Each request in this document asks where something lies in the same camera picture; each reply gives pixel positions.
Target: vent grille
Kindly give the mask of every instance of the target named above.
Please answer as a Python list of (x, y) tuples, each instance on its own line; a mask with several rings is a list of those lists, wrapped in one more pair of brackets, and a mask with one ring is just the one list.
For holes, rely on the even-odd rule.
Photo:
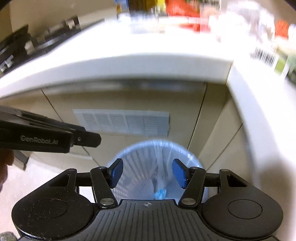
[(169, 131), (168, 112), (75, 109), (73, 113), (88, 131), (145, 136), (167, 136)]

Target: trash can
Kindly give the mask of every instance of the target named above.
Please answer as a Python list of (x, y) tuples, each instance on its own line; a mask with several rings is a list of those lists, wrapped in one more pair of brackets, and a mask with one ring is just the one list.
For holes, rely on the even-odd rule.
[(175, 199), (178, 203), (184, 189), (180, 188), (172, 172), (172, 161), (181, 160), (187, 167), (201, 167), (196, 157), (184, 147), (164, 140), (136, 143), (119, 152), (123, 173), (112, 189), (117, 201), (121, 199)]

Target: beige cabinet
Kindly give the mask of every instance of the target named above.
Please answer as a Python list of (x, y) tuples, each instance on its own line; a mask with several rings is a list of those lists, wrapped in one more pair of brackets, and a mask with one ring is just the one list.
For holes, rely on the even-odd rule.
[[(42, 90), (30, 91), (0, 99), (0, 105), (33, 112), (60, 121), (59, 116), (43, 94)], [(39, 161), (58, 168), (67, 169), (72, 167), (77, 168), (80, 171), (89, 171), (89, 168), (81, 168), (81, 166), (83, 166), (81, 165), (82, 162), (84, 162), (84, 167), (97, 166), (82, 147), (73, 146), (71, 147), (70, 152), (70, 154), (34, 152), (34, 155)]]
[[(207, 105), (205, 103), (207, 102), (206, 98), (207, 92), (205, 94), (202, 109)], [(248, 145), (247, 138), (234, 101), (228, 96), (228, 100), (224, 105), (218, 105), (216, 102), (214, 106), (215, 108), (208, 107), (206, 114), (202, 113), (201, 110), (197, 126), (195, 127), (189, 145), (189, 150), (198, 157), (207, 172), (219, 173), (220, 169), (226, 168), (235, 172), (245, 180), (252, 182), (252, 165), (246, 148)], [(222, 107), (220, 110), (221, 112), (217, 117), (217, 112), (220, 107)], [(202, 136), (205, 139), (204, 132), (207, 129), (203, 129), (198, 125), (206, 126), (206, 122), (200, 120), (204, 118), (203, 115), (210, 116), (209, 113), (211, 113), (212, 116), (215, 116), (215, 118), (217, 117), (216, 123), (207, 140), (199, 140), (199, 136)], [(209, 119), (209, 122), (211, 126), (214, 123), (212, 119)], [(200, 143), (204, 141), (205, 144), (203, 145), (202, 150), (199, 151)]]
[(191, 93), (163, 91), (107, 91), (52, 94), (44, 89), (47, 98), (64, 122), (79, 124), (73, 109), (150, 110), (169, 112), (167, 137), (100, 133), (102, 142), (97, 148), (86, 148), (100, 164), (106, 165), (116, 153), (131, 144), (147, 139), (167, 139), (188, 147), (205, 88)]
[(207, 143), (228, 95), (229, 92), (225, 85), (207, 84), (198, 120), (188, 148), (195, 156), (200, 155)]

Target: stovetop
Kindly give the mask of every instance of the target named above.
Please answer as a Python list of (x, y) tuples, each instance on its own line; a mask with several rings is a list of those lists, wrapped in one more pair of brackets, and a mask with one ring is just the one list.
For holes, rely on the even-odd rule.
[(82, 30), (77, 16), (48, 28), (37, 37), (31, 36), (28, 29), (26, 24), (0, 42), (0, 77), (1, 74), (5, 75), (18, 66), (50, 52)]

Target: kitchen counter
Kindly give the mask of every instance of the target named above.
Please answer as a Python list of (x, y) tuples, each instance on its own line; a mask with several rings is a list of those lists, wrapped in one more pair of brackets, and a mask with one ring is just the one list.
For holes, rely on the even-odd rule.
[(277, 237), (296, 240), (296, 87), (260, 62), (234, 60), (211, 36), (182, 30), (130, 34), (126, 25), (105, 22), (0, 78), (0, 98), (67, 83), (127, 78), (226, 84), (250, 143), (255, 184), (284, 210), (284, 228)]

